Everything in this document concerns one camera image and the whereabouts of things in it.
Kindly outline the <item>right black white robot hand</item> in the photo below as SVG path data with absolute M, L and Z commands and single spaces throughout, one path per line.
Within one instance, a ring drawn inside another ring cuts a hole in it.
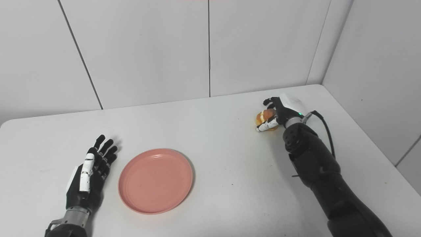
M 278 127 L 288 128 L 295 123 L 306 123 L 308 110 L 304 103 L 295 96 L 282 93 L 263 101 L 265 109 L 256 116 L 258 132 L 274 131 Z

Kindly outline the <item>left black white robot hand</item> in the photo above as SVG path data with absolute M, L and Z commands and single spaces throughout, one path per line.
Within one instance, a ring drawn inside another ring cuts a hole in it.
M 100 135 L 86 153 L 83 163 L 75 168 L 66 192 L 66 209 L 80 207 L 90 214 L 99 209 L 103 188 L 111 165 L 117 159 L 118 147 L 113 139 Z

